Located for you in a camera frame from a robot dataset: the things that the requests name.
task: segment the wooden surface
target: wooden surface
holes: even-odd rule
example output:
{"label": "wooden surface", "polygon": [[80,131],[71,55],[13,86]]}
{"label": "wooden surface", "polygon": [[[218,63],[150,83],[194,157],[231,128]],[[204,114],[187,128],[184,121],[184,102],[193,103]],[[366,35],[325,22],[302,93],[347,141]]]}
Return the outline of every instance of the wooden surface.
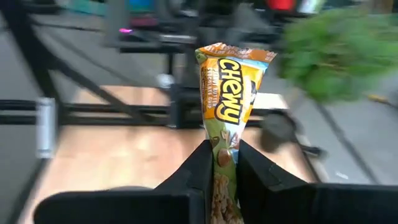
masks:
{"label": "wooden surface", "polygon": [[[129,104],[169,103],[166,96],[153,88],[106,88]],[[103,103],[87,91],[81,91],[76,102]],[[285,104],[279,95],[259,94],[255,107],[285,108]],[[34,207],[44,198],[58,192],[110,189],[127,185],[154,188],[176,171],[204,138],[202,129],[68,126],[60,137],[55,157],[44,170],[19,223],[33,223]],[[247,128],[243,139],[260,149],[258,129]],[[287,144],[275,154],[262,153],[297,177],[307,182],[315,181],[302,153],[294,145]]]}

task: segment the floor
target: floor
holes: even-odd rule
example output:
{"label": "floor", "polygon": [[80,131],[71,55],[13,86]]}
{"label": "floor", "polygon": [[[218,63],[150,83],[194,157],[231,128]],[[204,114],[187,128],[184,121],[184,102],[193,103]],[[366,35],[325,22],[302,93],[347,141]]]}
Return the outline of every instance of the floor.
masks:
{"label": "floor", "polygon": [[[98,28],[102,26],[100,18],[81,14],[65,14],[58,17],[42,16],[38,19],[54,24]],[[129,77],[132,82],[122,82],[109,75],[108,72],[76,56],[70,49],[51,38],[50,33],[62,36],[63,39],[86,52],[91,58]],[[39,34],[57,55],[100,85],[154,86],[154,75],[162,72],[164,67],[165,58],[162,55],[120,55],[114,49],[103,48],[101,34],[54,28],[43,28]],[[0,49],[0,67],[3,71],[0,78],[0,99],[36,99],[39,93],[32,80],[29,79],[29,71],[7,32],[0,35]],[[264,78],[261,91],[286,94],[289,89],[288,85],[275,76],[276,67],[270,67],[269,73]],[[65,100],[72,99],[79,87],[59,74],[54,74],[54,77],[57,78],[57,85]],[[398,99],[397,92],[398,74],[383,80],[379,90],[375,91],[375,93],[395,97],[395,99]],[[375,173],[378,182],[383,185],[398,184],[398,173],[395,172],[398,159],[398,140],[395,138],[398,133],[398,111],[367,100],[340,103],[327,106],[327,109],[354,145],[360,158],[369,166],[371,172]],[[329,156],[322,161],[329,182],[372,184],[369,176],[360,168],[349,150],[333,134],[314,102],[305,99],[300,106],[293,110],[293,114],[303,124],[310,142],[329,152]],[[9,215],[10,205],[15,201],[37,162],[35,158],[35,128],[32,126],[0,126],[0,142],[0,182],[6,183],[2,185],[0,191],[0,220],[3,221]]]}

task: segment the blurry plant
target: blurry plant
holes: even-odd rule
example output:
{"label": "blurry plant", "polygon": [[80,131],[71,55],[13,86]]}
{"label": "blurry plant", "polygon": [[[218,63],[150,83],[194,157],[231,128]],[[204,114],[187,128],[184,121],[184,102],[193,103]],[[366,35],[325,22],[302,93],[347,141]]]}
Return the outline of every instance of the blurry plant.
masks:
{"label": "blurry plant", "polygon": [[398,27],[360,8],[289,25],[281,77],[320,103],[355,100],[398,66]]}

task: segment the pink light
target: pink light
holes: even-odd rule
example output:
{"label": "pink light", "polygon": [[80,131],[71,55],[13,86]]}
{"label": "pink light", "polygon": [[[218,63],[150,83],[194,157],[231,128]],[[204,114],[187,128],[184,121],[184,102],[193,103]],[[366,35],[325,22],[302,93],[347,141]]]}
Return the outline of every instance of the pink light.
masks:
{"label": "pink light", "polygon": [[122,33],[130,33],[130,32],[132,32],[132,29],[120,28],[120,29],[119,29],[119,32],[122,32]]}

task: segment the granola bar wrapper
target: granola bar wrapper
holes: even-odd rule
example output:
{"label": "granola bar wrapper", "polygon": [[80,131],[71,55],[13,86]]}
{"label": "granola bar wrapper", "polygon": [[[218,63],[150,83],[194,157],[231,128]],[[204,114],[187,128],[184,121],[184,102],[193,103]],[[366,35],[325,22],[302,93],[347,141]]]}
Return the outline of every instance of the granola bar wrapper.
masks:
{"label": "granola bar wrapper", "polygon": [[243,223],[236,195],[239,142],[274,52],[223,43],[195,51],[203,122],[213,146],[211,224]]}

